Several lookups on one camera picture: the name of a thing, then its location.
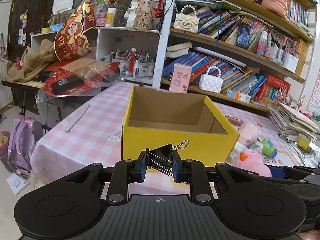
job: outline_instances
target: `purple backpack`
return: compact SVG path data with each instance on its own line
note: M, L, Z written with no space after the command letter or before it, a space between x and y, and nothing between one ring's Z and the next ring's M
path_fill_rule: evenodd
M32 170L30 156L44 135L42 124L31 117L14 120L8 146L8 165L18 176Z

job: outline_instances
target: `white quilted handbag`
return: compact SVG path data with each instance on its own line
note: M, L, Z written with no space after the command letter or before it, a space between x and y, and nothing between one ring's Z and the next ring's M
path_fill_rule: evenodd
M219 74L217 77L209 75L209 71L212 70L213 68L217 69ZM220 93L223 79L220 78L221 76L221 71L218 67L216 66L211 66L207 69L207 72L205 74L202 74L199 87L202 90L210 91L210 92L215 92L215 93Z
M184 15L185 9L191 8L195 12L195 16ZM198 32L199 18L197 17L196 9L191 5L186 5L182 8L180 13L176 14L176 20L173 24L173 28L177 30L183 30L191 33Z

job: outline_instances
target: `orange beak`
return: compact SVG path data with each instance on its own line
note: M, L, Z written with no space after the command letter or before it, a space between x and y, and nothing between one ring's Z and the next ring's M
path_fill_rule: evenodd
M247 154L245 154L244 152L240 152L240 160L243 162L247 159Z

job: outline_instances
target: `pink stuffed toy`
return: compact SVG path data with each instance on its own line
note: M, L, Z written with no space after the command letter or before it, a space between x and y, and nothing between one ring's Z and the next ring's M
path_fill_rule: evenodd
M262 156L255 150L247 149L238 154L234 166L247 171L253 171L260 176L271 177L270 169L263 164Z
M257 140L259 130L253 123L245 122L239 127L239 134L238 142L248 147Z

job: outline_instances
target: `black binder clip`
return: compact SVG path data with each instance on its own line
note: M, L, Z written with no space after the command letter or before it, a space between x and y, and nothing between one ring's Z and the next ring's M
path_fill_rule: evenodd
M168 144L160 148L150 150L146 149L146 156L148 158L149 169L154 168L157 171L162 172L167 176L173 176L172 174L172 151L178 149L184 149L189 145L189 140L185 140L179 145L172 146Z

